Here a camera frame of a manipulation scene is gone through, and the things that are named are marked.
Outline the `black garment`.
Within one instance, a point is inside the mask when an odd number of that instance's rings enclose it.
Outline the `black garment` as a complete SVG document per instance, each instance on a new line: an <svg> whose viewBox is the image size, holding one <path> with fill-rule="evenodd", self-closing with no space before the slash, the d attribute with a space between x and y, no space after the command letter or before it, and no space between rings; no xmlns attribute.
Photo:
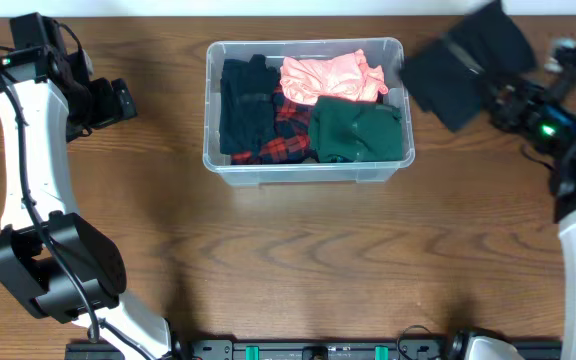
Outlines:
<svg viewBox="0 0 576 360"><path fill-rule="evenodd" d="M423 111L457 132L482 111L489 79L536 66L526 37L491 1L407 58L399 77Z"/></svg>

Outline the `pink garment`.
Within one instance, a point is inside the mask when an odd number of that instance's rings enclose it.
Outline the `pink garment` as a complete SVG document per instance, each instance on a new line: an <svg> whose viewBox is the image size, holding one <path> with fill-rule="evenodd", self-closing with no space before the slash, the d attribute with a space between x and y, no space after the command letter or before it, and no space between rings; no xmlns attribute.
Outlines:
<svg viewBox="0 0 576 360"><path fill-rule="evenodd" d="M286 57L280 74L284 96L303 105L315 105L321 96L376 102L389 92L382 67L370 67L362 49L330 60Z"/></svg>

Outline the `dark green garment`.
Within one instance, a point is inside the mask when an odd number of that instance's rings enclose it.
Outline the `dark green garment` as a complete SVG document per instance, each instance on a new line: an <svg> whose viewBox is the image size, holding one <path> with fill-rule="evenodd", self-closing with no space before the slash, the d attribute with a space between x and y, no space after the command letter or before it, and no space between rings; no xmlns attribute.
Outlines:
<svg viewBox="0 0 576 360"><path fill-rule="evenodd" d="M401 122L397 107L320 97L310 118L310 148L323 163L400 161Z"/></svg>

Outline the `black shirt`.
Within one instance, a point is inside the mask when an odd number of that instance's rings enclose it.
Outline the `black shirt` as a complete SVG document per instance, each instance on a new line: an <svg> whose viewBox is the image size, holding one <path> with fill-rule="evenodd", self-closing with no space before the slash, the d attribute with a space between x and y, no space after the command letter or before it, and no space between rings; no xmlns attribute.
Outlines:
<svg viewBox="0 0 576 360"><path fill-rule="evenodd" d="M249 61L226 59L220 79L220 151L258 153L276 137L273 94L279 72L254 54Z"/></svg>

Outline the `red plaid flannel shirt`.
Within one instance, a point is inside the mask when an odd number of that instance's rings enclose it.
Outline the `red plaid flannel shirt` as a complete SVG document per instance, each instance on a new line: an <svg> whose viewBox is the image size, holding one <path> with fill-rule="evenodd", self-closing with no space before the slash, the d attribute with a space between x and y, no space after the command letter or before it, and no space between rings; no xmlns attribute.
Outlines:
<svg viewBox="0 0 576 360"><path fill-rule="evenodd" d="M286 98L280 86L272 94L272 103L276 136L258 152L232 155L232 165L295 164L313 155L308 131L314 107Z"/></svg>

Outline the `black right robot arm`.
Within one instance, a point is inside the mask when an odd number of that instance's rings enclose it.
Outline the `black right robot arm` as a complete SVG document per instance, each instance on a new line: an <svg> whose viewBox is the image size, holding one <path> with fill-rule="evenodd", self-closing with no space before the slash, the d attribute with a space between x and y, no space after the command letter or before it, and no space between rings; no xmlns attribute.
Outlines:
<svg viewBox="0 0 576 360"><path fill-rule="evenodd" d="M576 359L576 115L561 105L573 81L542 87L519 77L481 82L483 108L497 129L522 136L551 157L549 191L564 259L565 324L560 356Z"/></svg>

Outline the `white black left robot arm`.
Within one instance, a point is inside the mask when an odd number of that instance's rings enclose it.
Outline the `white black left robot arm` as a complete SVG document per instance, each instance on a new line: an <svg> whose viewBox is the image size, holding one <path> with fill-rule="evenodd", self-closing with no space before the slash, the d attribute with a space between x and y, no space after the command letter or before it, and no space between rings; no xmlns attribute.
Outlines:
<svg viewBox="0 0 576 360"><path fill-rule="evenodd" d="M121 357L181 358L169 321L128 290L118 247L80 216L72 190L68 144L137 114L125 82L96 77L53 18L31 13L9 25L13 46L0 49L0 283L31 316L81 327Z"/></svg>

